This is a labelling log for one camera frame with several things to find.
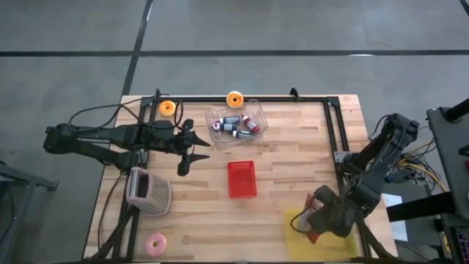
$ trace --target red plastic basket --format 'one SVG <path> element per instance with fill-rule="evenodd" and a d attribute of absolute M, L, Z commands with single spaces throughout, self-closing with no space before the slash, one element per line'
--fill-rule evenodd
<path fill-rule="evenodd" d="M 257 195 L 253 161 L 228 163 L 228 189 L 231 198 L 249 198 Z"/>

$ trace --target yellow cloth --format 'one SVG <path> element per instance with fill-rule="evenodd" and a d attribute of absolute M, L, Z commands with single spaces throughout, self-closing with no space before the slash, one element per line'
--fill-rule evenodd
<path fill-rule="evenodd" d="M 308 238 L 294 231 L 290 221 L 301 212 L 300 209 L 287 210 L 284 214 L 285 239 L 288 255 L 295 261 L 343 260 L 358 256 L 358 249 L 353 233 L 340 238 L 331 232 L 323 233 L 315 244 Z"/>

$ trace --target concrete floor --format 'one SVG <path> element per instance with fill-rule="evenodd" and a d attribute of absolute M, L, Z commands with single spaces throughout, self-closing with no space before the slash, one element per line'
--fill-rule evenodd
<path fill-rule="evenodd" d="M 145 0 L 0 2 L 0 51 L 130 51 Z M 457 0 L 155 1 L 142 50 L 469 49 L 469 17 Z M 45 128 L 77 110 L 117 103 L 130 57 L 0 57 L 0 159 L 59 180 L 39 190 L 16 263 L 79 260 L 103 166 L 42 149 Z M 425 111 L 469 96 L 469 56 L 140 58 L 131 95 L 158 87 L 184 95 L 359 94 L 366 127 L 399 112 Z M 111 111 L 84 115 L 97 125 Z M 428 142 L 427 133 L 415 145 Z M 428 157 L 442 174 L 436 153 Z M 419 260 L 406 249 L 399 253 Z M 427 257 L 434 257 L 434 252 Z"/>

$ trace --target transparent bin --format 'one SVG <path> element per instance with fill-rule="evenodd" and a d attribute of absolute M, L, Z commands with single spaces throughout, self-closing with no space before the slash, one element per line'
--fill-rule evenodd
<path fill-rule="evenodd" d="M 236 137 L 233 137 L 231 132 L 214 131 L 212 129 L 213 123 L 215 123 L 215 121 L 219 121 L 220 118 L 233 116 L 241 117 L 241 114 L 244 114 L 245 116 L 251 118 L 259 127 L 259 132 L 254 134 L 254 137 L 252 139 L 238 139 Z M 258 100 L 249 100 L 249 102 L 245 103 L 238 109 L 231 109 L 227 107 L 221 110 L 208 111 L 205 114 L 205 119 L 207 121 L 207 127 L 210 132 L 210 137 L 212 138 L 213 142 L 215 142 L 215 147 L 217 147 L 218 149 L 225 149 L 242 143 L 259 140 L 262 138 L 262 134 L 264 133 L 264 131 L 266 131 L 269 127 L 267 120 L 265 119 L 265 115 L 262 110 L 261 104 Z M 249 128 L 245 125 L 243 120 L 241 120 L 241 123 L 237 124 L 237 129 L 239 131 L 249 131 Z"/>

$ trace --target wooden table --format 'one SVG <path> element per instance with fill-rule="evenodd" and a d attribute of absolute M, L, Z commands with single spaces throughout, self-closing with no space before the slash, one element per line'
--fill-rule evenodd
<path fill-rule="evenodd" d="M 137 96 L 124 96 L 122 102 Z M 357 95 L 339 95 L 347 138 L 352 151 L 368 144 Z M 138 114 L 139 102 L 129 105 Z M 205 112 L 226 107 L 224 103 L 185 103 L 184 119 L 194 119 L 197 135 L 211 142 Z M 337 191 L 330 141 L 321 103 L 262 103 L 269 128 L 263 138 L 225 150 L 196 147 L 196 153 L 211 158 L 191 165 L 186 177 L 177 176 L 180 157 L 151 152 L 148 170 L 171 181 L 172 200 L 165 216 L 140 215 L 134 252 L 135 261 L 288 261 L 284 238 L 284 211 L 303 207 L 307 193 L 327 184 Z M 340 138 L 333 119 L 337 142 Z M 116 125 L 135 123 L 121 111 Z M 256 168 L 257 197 L 230 199 L 226 164 L 252 160 Z M 118 178 L 113 166 L 106 167 L 95 214 L 85 248 L 85 257 L 97 251 L 97 224 L 109 190 Z M 116 187 L 101 229 L 101 243 L 115 228 L 125 180 Z M 384 247 L 396 254 L 383 201 L 366 219 Z M 167 239 L 166 252 L 155 259 L 147 256 L 144 242 L 153 232 Z M 128 230 L 122 252 L 127 248 Z"/>

